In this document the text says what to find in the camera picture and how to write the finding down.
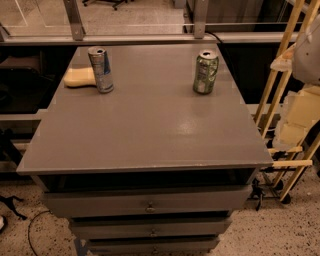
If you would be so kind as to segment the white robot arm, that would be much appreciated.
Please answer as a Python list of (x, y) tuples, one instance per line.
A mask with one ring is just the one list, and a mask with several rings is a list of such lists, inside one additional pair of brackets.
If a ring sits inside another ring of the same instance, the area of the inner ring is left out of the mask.
[(287, 93), (275, 131), (273, 145), (288, 150), (320, 120), (320, 15), (270, 67), (274, 71), (291, 71), (304, 84), (298, 92)]

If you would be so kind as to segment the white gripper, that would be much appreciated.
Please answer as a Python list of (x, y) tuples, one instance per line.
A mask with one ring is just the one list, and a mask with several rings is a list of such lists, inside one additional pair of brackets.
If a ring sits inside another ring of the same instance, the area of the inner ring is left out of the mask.
[(305, 85), (297, 93), (289, 91), (280, 112), (273, 146), (279, 150), (297, 146), (319, 120), (319, 86)]

